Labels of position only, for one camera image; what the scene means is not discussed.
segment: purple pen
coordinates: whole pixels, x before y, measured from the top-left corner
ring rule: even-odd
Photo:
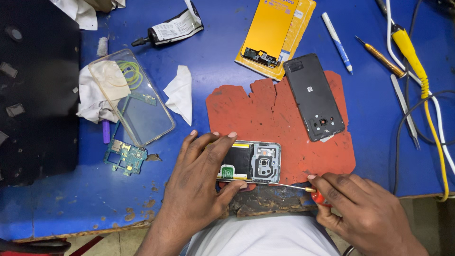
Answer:
[[[109,128],[109,120],[103,119],[103,141],[104,144],[111,142],[111,129]]]

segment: blue workbench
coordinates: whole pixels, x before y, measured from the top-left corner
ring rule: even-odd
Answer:
[[[193,37],[155,49],[132,48],[130,43],[147,35],[147,28],[161,23],[186,8],[182,0],[128,0],[125,9],[98,14],[98,31],[81,31],[81,66],[96,59],[98,39],[109,36],[109,52],[132,48],[139,63],[155,85],[162,90],[175,77],[178,65],[187,65],[193,77],[193,127],[181,116],[171,113],[176,128],[147,146],[162,162],[144,162],[140,175],[124,176],[103,163],[106,145],[102,127],[81,119],[79,166],[74,172],[36,181],[32,186],[9,187],[0,192],[0,237],[23,239],[84,231],[105,230],[145,220],[147,210],[161,207],[164,184],[170,177],[182,139],[197,129],[208,132],[205,98],[224,84],[240,85],[250,92],[249,84],[263,76],[234,63],[258,5],[257,0],[194,0],[205,29]],[[409,29],[415,1],[392,1],[393,19]],[[354,69],[349,75],[320,15],[327,12],[343,43]],[[390,73],[356,41],[354,35],[386,51],[386,23],[373,0],[317,1],[316,9],[295,53],[315,52],[322,67],[341,75],[349,115],[357,166],[354,173],[372,179],[391,190],[394,181],[395,135],[402,117]],[[432,92],[455,89],[455,41],[452,21],[426,3],[420,7],[413,36],[414,46],[430,78]],[[410,83],[411,103],[420,90]],[[439,97],[447,140],[455,139],[455,101],[451,95]],[[414,114],[422,130],[423,111]],[[129,138],[119,138],[125,142]],[[420,141],[415,150],[407,131],[402,132],[400,184],[398,195],[440,193],[442,182],[436,147]],[[455,146],[449,146],[455,157]],[[455,176],[447,166],[450,188]],[[152,207],[143,206],[155,200]],[[135,218],[125,221],[126,208]]]

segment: yellow package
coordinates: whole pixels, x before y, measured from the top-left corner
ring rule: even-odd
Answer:
[[[296,8],[294,0],[261,0],[243,43],[242,56],[276,67]]]
[[[254,49],[257,51],[268,51],[267,54],[273,56],[272,54],[275,54],[276,56],[279,56],[277,61],[280,61],[279,66],[272,68],[268,67],[265,65],[262,65],[260,63],[257,63],[255,61],[249,60],[247,58],[244,58],[242,55],[245,53],[246,48],[248,45],[246,44],[248,36],[250,33],[248,32],[247,38],[245,39],[245,42],[240,49],[240,51],[237,54],[237,57],[235,58],[235,62],[242,64],[256,72],[259,72],[267,77],[270,77],[274,80],[281,81],[281,79],[284,76],[284,69],[283,69],[283,62],[287,61],[288,59],[292,59],[294,56],[295,50],[297,49],[297,46],[302,39],[303,33],[305,32],[305,29],[307,28],[308,22],[311,18],[311,15],[313,14],[313,10],[316,7],[316,2],[312,0],[298,0],[297,2],[297,7],[294,12],[294,16],[292,17],[291,25],[286,31],[286,39],[284,40],[284,44],[282,44],[282,47],[279,51],[279,53],[275,52],[269,52],[271,50],[266,50],[266,49]],[[262,41],[267,41],[264,39],[263,36],[257,36]]]

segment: black glue tube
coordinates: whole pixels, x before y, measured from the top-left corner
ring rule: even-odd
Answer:
[[[152,47],[165,45],[170,42],[188,38],[204,29],[201,17],[193,2],[186,0],[188,8],[179,15],[147,30],[148,37],[139,38],[131,43],[131,46],[144,45],[147,42]]]

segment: phone back cover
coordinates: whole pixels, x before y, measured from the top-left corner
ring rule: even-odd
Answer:
[[[332,90],[315,53],[286,61],[286,76],[311,141],[344,131]]]

